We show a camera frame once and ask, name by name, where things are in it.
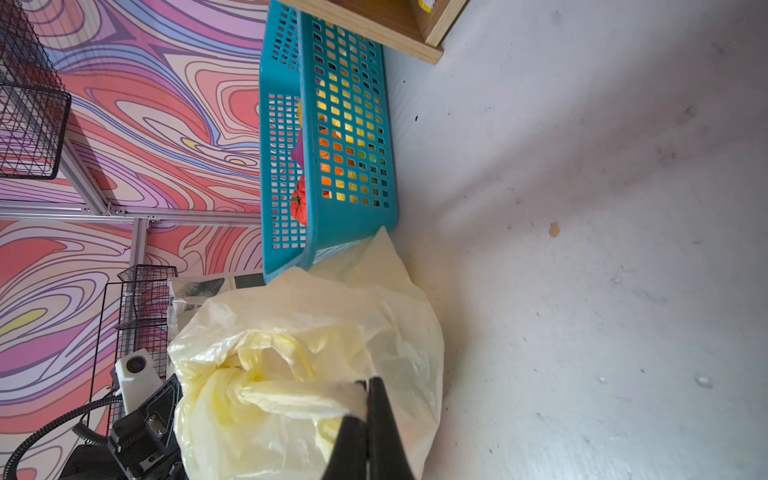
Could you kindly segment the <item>teal plastic basket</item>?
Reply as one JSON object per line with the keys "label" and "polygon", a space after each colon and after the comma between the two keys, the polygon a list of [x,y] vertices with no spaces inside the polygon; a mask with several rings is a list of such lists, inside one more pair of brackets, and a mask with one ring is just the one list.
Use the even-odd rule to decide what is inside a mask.
{"label": "teal plastic basket", "polygon": [[[259,72],[263,275],[392,230],[398,199],[382,47],[279,1]],[[308,225],[290,214],[305,177]]]}

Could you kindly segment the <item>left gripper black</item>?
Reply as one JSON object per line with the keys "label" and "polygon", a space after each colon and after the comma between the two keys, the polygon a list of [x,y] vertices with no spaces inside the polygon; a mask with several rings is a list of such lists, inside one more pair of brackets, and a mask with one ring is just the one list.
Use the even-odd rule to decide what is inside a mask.
{"label": "left gripper black", "polygon": [[187,479],[174,433],[183,393],[176,375],[112,426],[107,448],[127,479]]}

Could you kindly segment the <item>yellowish plastic grocery bag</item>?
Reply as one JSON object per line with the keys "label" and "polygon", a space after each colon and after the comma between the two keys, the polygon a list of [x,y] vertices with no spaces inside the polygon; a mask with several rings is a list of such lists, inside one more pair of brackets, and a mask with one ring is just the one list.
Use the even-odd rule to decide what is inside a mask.
{"label": "yellowish plastic grocery bag", "polygon": [[385,230],[309,269],[206,300],[169,345],[192,479],[317,479],[378,377],[410,468],[438,431],[445,343]]}

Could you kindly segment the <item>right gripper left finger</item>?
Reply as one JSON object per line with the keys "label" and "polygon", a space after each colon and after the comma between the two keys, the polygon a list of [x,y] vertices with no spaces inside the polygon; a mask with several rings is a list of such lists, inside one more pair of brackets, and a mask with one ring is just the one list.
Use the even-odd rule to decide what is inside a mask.
{"label": "right gripper left finger", "polygon": [[368,437],[366,422],[348,415],[342,420],[322,480],[365,480]]}

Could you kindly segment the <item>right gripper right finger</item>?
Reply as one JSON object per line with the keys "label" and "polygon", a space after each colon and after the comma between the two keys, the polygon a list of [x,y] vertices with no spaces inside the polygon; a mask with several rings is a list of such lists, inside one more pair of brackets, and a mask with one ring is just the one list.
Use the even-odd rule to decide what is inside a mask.
{"label": "right gripper right finger", "polygon": [[372,480],[414,480],[384,381],[368,381],[368,470]]}

